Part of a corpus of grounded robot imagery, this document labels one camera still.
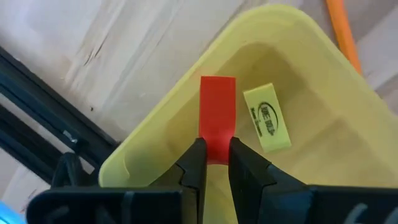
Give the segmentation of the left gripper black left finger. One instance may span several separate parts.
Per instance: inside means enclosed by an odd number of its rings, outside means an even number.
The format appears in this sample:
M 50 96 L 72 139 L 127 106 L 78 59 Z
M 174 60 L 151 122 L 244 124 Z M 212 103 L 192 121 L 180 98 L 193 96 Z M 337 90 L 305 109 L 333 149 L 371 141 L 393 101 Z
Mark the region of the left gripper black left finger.
M 206 191 L 206 142 L 197 138 L 183 155 L 152 186 L 174 190 L 161 201 L 155 224 L 202 224 Z

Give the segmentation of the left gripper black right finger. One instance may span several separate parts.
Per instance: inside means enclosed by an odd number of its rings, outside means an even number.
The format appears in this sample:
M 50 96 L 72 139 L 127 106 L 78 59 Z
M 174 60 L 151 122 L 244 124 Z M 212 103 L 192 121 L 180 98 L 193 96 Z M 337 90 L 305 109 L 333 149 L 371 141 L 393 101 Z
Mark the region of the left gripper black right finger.
M 229 145 L 229 183 L 239 224 L 305 224 L 307 186 L 238 138 Z

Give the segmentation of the red eraser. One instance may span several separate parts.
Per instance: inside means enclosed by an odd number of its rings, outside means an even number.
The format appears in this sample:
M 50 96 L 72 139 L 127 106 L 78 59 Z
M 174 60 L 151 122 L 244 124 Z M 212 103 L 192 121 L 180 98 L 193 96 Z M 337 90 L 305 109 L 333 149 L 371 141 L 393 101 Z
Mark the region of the red eraser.
M 229 143 L 236 128 L 236 79 L 204 76 L 200 80 L 199 136 L 209 164 L 229 164 Z

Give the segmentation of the yellow plastic bin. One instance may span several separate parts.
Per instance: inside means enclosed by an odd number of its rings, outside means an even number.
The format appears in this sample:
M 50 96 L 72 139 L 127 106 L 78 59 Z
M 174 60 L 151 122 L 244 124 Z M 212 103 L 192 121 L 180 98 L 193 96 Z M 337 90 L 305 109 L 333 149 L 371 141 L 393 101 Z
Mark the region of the yellow plastic bin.
M 398 187 L 398 116 L 317 23 L 291 6 L 242 13 L 101 167 L 103 187 L 143 187 L 198 136 L 203 75 L 236 78 L 236 136 L 308 184 Z M 243 97 L 271 83 L 292 145 L 262 150 Z

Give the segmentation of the orange pencil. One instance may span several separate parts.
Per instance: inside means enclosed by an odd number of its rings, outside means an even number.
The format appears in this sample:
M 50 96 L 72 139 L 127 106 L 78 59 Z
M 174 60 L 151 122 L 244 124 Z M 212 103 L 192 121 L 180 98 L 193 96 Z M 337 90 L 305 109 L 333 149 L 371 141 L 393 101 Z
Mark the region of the orange pencil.
M 325 1 L 339 49 L 356 71 L 362 75 L 361 62 L 356 50 L 356 44 L 352 35 L 344 0 Z

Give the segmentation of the yellow printed eraser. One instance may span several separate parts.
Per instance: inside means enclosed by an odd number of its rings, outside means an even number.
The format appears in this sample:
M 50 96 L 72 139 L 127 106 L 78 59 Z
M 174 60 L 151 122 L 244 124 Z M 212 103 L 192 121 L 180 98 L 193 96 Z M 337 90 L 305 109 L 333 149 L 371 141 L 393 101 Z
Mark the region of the yellow printed eraser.
M 243 92 L 260 145 L 271 152 L 292 145 L 272 83 Z

